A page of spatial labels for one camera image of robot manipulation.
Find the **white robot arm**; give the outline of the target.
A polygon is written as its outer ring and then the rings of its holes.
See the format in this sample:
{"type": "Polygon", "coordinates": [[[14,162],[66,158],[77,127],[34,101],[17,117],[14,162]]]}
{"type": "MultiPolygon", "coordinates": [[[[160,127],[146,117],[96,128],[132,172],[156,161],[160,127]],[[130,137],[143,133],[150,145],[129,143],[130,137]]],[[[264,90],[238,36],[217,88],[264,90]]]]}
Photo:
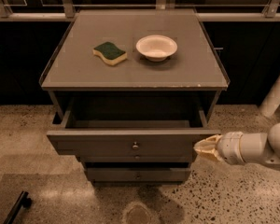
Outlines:
{"type": "MultiPolygon", "coordinates": [[[[260,113],[269,118],[280,106],[280,76],[260,105],[260,113]]],[[[229,132],[213,135],[194,145],[198,155],[229,165],[260,164],[280,171],[280,123],[267,133],[229,132]]]]}

